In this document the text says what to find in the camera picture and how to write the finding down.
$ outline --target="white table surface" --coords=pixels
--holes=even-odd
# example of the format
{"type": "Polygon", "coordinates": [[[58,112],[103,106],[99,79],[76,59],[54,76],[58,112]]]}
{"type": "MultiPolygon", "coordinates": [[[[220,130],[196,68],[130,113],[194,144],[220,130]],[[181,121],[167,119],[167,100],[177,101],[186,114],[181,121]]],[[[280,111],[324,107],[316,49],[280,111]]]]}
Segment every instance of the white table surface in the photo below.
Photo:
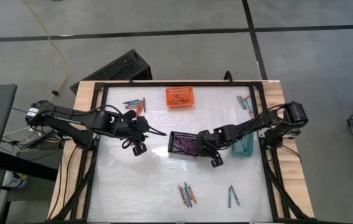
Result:
{"type": "Polygon", "coordinates": [[[232,157],[221,151],[224,165],[213,168],[211,158],[175,158],[167,152],[169,133],[197,134],[226,124],[250,119],[236,96],[249,95],[248,87],[194,87],[195,105],[169,109],[165,87],[111,87],[106,104],[126,112],[123,102],[146,99],[150,126],[167,133],[148,133],[148,151],[136,157],[131,147],[122,149],[119,139],[102,137],[96,163],[88,222],[269,222],[271,210],[255,135],[250,158],[232,157]],[[178,184],[187,182],[197,204],[187,208],[178,184]],[[228,208],[228,188],[233,185],[241,206],[232,197],[228,208]]]}

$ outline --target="black floor stripe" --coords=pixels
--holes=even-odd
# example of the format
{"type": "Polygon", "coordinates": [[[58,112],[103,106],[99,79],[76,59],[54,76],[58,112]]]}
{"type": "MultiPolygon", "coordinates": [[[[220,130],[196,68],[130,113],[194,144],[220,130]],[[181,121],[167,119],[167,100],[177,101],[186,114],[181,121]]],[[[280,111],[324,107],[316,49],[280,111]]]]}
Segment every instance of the black floor stripe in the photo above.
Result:
{"type": "MultiPolygon", "coordinates": [[[[314,30],[349,30],[353,25],[338,26],[308,26],[308,27],[264,27],[264,28],[235,28],[235,29],[200,29],[200,30],[170,30],[170,31],[148,31],[148,32],[122,32],[105,34],[76,34],[76,35],[52,35],[52,40],[73,40],[73,39],[96,39],[115,37],[150,37],[166,35],[191,35],[191,34],[239,34],[246,32],[289,32],[289,31],[314,31],[314,30]]],[[[15,41],[37,41],[47,40],[46,36],[32,37],[0,37],[0,42],[15,41]]]]}
{"type": "Polygon", "coordinates": [[[344,29],[353,29],[353,25],[255,28],[255,32],[288,32],[288,31],[344,30],[344,29]]]}
{"type": "Polygon", "coordinates": [[[242,0],[242,2],[243,2],[243,6],[244,6],[244,11],[245,11],[245,17],[247,18],[247,22],[248,22],[248,28],[250,29],[253,51],[255,53],[255,58],[257,59],[261,79],[267,80],[268,75],[266,74],[265,63],[263,62],[261,49],[259,48],[257,34],[255,33],[255,28],[254,28],[253,21],[252,21],[250,6],[248,5],[248,0],[242,0]]]}
{"type": "MultiPolygon", "coordinates": [[[[243,32],[248,32],[248,28],[122,32],[122,33],[107,33],[107,34],[53,35],[53,36],[50,36],[50,38],[52,40],[73,40],[73,39],[96,39],[96,38],[114,38],[114,37],[152,37],[152,36],[191,35],[191,34],[236,34],[236,33],[243,33],[243,32]]],[[[46,36],[0,37],[0,42],[33,41],[33,40],[47,40],[47,37],[46,36]]]]}

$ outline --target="purple basket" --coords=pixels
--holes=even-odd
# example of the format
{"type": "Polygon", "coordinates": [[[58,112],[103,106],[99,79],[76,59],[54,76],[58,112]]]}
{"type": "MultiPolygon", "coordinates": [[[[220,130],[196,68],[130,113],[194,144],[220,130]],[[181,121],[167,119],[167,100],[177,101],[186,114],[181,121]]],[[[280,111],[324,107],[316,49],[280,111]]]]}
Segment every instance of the purple basket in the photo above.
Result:
{"type": "Polygon", "coordinates": [[[189,156],[197,156],[194,149],[196,139],[196,134],[171,131],[169,137],[168,152],[189,156]]]}

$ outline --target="teal container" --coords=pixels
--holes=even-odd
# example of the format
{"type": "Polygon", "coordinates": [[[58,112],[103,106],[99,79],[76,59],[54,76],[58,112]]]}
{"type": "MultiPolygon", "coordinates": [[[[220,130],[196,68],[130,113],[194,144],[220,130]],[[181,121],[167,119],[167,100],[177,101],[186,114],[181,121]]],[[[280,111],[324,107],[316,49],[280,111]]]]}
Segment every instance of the teal container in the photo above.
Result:
{"type": "Polygon", "coordinates": [[[253,153],[253,133],[244,135],[241,140],[232,145],[232,156],[239,158],[248,158],[253,153]]]}

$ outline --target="black table leg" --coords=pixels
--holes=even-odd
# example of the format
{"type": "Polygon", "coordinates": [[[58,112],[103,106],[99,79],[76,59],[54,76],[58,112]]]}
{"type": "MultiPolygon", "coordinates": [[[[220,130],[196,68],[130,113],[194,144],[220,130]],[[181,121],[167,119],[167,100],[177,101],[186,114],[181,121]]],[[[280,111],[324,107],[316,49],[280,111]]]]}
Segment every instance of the black table leg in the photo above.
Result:
{"type": "Polygon", "coordinates": [[[56,181],[57,178],[56,169],[20,159],[4,152],[0,152],[0,169],[11,170],[52,181],[56,181]]]}

